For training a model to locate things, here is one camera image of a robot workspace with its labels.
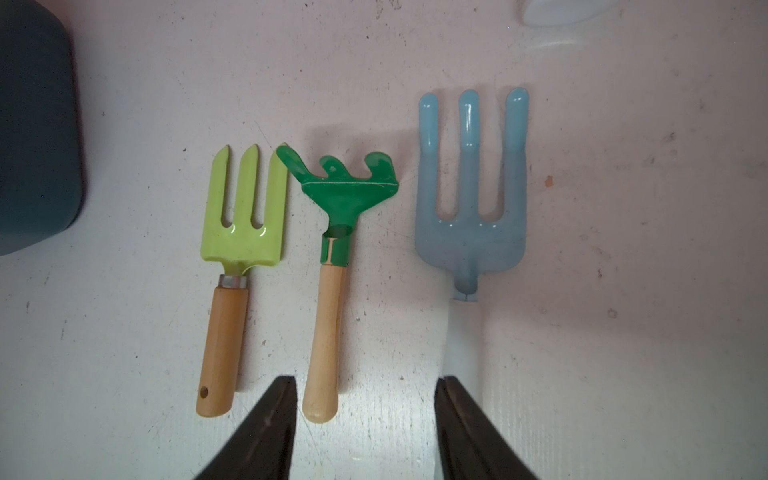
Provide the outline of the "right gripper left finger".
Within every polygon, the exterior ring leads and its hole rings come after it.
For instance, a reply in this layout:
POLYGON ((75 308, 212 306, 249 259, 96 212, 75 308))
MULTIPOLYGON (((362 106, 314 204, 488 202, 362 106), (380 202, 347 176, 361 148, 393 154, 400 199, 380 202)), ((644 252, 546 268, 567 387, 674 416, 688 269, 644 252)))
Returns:
POLYGON ((278 376, 199 479, 287 479, 297 417, 293 376, 278 376))

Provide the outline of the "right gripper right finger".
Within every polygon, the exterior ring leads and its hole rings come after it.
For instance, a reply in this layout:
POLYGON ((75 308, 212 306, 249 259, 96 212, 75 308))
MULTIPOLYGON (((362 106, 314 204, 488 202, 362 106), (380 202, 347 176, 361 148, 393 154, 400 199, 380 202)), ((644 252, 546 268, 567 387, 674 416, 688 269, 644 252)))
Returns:
POLYGON ((434 395, 438 479, 535 480, 458 378, 441 377, 434 395))

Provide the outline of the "light blue hand fork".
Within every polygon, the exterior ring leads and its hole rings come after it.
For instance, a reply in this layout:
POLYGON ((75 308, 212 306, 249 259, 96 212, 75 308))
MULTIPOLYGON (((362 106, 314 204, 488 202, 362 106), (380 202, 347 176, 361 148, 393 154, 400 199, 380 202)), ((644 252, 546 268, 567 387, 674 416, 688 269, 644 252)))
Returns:
POLYGON ((420 161, 415 245, 427 264, 453 276, 446 344, 441 371, 456 377, 475 402, 483 393, 483 315, 477 302, 478 278, 506 271, 523 258, 527 233, 526 141, 529 94, 523 88, 506 98, 503 133, 503 213, 486 221, 478 212, 480 166, 479 95, 459 98, 460 155, 458 212, 450 220, 437 214, 439 102, 428 93, 420 100, 420 161))

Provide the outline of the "lime green hand fork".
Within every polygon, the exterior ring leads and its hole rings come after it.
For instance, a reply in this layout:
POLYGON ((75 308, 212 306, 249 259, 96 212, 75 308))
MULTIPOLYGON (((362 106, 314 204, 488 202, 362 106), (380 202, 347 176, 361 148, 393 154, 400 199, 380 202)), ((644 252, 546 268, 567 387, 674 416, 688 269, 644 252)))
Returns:
POLYGON ((196 412, 217 417, 230 411, 237 387, 246 325, 249 282, 255 266, 273 267, 281 260, 287 198, 287 168, 277 156, 268 160, 262 226, 253 223, 259 147, 243 154, 236 182, 232 221, 226 224, 225 194, 231 149, 215 156, 203 222, 201 257, 219 262, 224 273, 214 289, 204 357, 197 389, 196 412))

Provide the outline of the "dark green hand rake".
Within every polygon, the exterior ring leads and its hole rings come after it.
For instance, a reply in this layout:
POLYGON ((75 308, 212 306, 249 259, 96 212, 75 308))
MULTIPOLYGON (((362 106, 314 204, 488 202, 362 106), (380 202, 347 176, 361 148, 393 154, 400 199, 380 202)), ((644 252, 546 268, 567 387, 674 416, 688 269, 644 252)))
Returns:
POLYGON ((383 152, 365 156, 364 163, 371 172, 368 178, 351 175, 339 159, 330 155, 320 159, 325 177, 312 174, 288 145, 279 146, 277 156, 329 220, 322 237, 315 330, 302 402, 304 417, 322 424, 332 420, 338 411, 341 314, 357 221, 365 211, 393 197, 399 182, 391 157, 383 152))

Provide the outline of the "teal storage box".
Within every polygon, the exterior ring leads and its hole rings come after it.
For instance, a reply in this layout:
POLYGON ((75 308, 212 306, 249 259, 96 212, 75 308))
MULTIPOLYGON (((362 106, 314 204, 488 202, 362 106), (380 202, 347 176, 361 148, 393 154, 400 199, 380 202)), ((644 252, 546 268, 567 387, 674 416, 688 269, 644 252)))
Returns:
POLYGON ((1 252, 68 228, 83 203, 71 35, 37 1, 1 4, 1 252))

